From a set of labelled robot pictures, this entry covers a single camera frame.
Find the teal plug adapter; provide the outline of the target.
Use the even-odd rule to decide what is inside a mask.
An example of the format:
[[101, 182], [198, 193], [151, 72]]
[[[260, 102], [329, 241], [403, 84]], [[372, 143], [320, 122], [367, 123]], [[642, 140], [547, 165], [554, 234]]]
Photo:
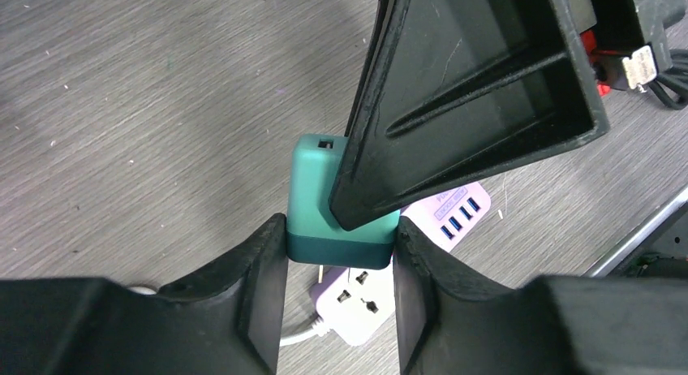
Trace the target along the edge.
[[397, 210], [352, 231], [341, 228], [329, 196], [347, 138], [300, 136], [291, 158], [286, 214], [287, 256], [294, 262], [384, 269], [392, 259], [401, 213]]

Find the purple power strip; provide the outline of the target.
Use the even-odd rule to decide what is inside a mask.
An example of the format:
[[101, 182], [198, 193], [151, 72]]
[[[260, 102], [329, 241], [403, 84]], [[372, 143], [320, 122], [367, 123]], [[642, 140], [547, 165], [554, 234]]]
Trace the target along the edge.
[[478, 182], [406, 207], [392, 264], [381, 270], [329, 269], [311, 289], [314, 321], [300, 334], [282, 338], [281, 345], [334, 332], [346, 344], [360, 346], [394, 315], [396, 298], [409, 294], [411, 306], [421, 307], [428, 273], [423, 256], [451, 258], [490, 207], [491, 198]]

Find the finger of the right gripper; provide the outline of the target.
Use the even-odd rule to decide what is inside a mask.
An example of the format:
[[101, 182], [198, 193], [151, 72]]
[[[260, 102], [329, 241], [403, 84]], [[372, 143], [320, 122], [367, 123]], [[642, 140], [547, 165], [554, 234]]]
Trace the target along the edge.
[[378, 0], [329, 208], [352, 230], [608, 129], [571, 0]]

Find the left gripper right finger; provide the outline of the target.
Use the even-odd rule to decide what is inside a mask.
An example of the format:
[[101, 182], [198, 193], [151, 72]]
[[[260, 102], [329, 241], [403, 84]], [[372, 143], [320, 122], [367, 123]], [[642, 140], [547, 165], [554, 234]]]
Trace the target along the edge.
[[421, 307], [395, 300], [403, 374], [684, 374], [687, 283], [541, 275], [505, 287], [423, 256]]

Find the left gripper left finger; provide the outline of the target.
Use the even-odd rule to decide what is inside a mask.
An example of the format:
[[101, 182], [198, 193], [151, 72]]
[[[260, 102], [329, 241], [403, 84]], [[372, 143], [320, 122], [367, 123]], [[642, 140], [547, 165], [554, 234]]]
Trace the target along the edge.
[[277, 213], [154, 295], [105, 278], [4, 280], [1, 371], [274, 374], [287, 268]]

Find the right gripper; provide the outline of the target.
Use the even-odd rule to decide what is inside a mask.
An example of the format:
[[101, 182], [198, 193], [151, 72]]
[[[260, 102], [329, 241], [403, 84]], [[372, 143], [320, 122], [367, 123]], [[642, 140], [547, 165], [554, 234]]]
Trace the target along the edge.
[[667, 30], [686, 0], [568, 0], [599, 93], [640, 90], [677, 67]]

